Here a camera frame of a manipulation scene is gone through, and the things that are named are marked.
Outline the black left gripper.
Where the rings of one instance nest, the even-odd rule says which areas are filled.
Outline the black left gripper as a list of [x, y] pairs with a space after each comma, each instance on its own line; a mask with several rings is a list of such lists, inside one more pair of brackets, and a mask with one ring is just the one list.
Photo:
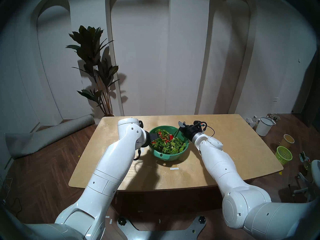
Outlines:
[[149, 133], [149, 132], [145, 131], [145, 133], [146, 133], [146, 137], [145, 137], [145, 143], [143, 144], [144, 148], [147, 147], [151, 143], [151, 141], [154, 141], [158, 138], [157, 132], [156, 133], [152, 133], [152, 132]]

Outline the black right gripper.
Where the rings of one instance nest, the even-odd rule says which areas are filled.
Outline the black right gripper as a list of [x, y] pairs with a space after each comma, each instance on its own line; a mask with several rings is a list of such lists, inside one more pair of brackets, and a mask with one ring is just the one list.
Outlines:
[[186, 122], [178, 121], [180, 132], [191, 142], [195, 142], [200, 136], [200, 124], [187, 125]]

